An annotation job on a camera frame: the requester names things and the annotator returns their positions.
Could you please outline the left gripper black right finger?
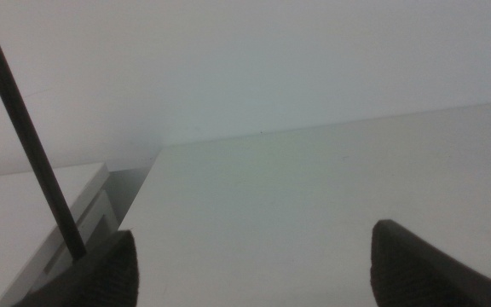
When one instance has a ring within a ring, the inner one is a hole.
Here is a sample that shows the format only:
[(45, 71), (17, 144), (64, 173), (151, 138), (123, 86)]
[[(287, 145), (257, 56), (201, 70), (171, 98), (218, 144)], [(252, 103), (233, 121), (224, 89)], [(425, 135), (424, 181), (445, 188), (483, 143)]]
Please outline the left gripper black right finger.
[(373, 227), (370, 283), (378, 306), (491, 307), (491, 279), (393, 220)]

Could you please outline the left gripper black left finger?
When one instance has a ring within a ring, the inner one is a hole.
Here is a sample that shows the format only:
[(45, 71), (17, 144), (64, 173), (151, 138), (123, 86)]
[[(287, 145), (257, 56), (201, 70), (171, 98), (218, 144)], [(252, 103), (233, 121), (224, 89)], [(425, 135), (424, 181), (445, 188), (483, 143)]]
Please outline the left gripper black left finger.
[(18, 307), (135, 307), (139, 293), (136, 243), (118, 231)]

